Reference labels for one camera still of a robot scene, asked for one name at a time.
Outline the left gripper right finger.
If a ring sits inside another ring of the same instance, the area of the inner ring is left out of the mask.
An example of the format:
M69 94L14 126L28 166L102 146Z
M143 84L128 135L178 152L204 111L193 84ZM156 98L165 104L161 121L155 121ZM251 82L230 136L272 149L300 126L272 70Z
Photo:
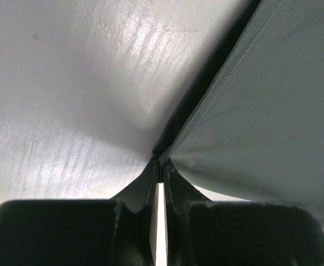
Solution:
M162 167L168 265L324 265L324 232L289 203L215 202Z

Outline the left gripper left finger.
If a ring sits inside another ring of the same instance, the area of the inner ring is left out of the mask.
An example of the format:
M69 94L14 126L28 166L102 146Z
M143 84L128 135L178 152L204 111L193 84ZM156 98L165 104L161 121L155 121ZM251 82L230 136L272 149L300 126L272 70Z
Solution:
M0 205L0 265L153 265L151 216L159 163L110 199Z

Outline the grey t-shirt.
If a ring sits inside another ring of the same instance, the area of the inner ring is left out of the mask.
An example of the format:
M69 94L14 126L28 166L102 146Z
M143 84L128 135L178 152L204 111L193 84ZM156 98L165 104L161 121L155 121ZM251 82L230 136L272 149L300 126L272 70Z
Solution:
M324 1L248 1L153 152L198 187L324 225Z

